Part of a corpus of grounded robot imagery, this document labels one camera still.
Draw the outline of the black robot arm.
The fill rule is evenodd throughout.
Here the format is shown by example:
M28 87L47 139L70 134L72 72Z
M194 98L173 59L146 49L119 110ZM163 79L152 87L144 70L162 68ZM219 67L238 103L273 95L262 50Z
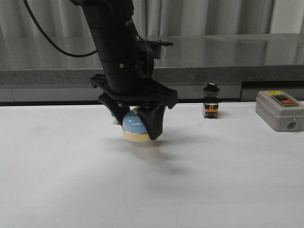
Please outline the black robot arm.
M90 79L93 87L102 89L99 101L119 124L136 106L148 139L157 139L165 109L178 102L177 91L152 78L154 52L168 43L139 36L130 0L75 0L74 4L82 8L104 70Z

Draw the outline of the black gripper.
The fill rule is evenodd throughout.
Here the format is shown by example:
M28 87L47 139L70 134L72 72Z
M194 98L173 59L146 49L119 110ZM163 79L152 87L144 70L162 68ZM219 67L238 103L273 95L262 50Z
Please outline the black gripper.
M102 93L98 100L104 104L120 125L123 125L125 115L130 111L125 104L143 105L150 102L149 108L137 109L137 114L147 129L151 140L156 140L162 134L165 106L172 109L178 102L178 93L161 83L140 76L140 67L134 61L102 62L104 74L96 74L90 78L92 87L99 87Z

